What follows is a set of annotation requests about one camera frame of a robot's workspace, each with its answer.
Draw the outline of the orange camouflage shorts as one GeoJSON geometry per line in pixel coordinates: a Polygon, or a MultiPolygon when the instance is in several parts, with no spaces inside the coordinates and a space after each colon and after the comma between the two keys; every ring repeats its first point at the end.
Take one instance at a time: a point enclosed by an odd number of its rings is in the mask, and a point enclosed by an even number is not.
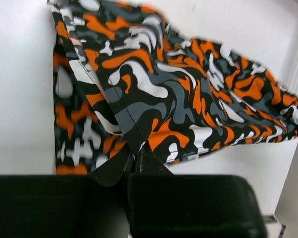
{"type": "Polygon", "coordinates": [[[178,163],[298,137],[298,99],[224,44],[183,38],[143,5],[50,0],[56,173],[88,174],[149,147],[178,163]]]}

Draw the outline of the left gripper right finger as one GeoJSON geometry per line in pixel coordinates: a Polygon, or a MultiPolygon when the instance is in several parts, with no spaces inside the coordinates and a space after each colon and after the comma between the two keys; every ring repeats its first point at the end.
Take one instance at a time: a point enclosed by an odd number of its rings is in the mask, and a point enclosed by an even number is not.
{"type": "Polygon", "coordinates": [[[236,175],[175,175],[145,143],[128,178],[134,238],[265,238],[255,193],[236,175]]]}

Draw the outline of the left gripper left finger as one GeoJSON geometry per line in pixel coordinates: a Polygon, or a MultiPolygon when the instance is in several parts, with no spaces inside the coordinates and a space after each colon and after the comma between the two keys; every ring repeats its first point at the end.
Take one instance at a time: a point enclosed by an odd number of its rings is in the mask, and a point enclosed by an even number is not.
{"type": "Polygon", "coordinates": [[[0,238],[125,238],[123,148],[88,175],[0,175],[0,238]]]}

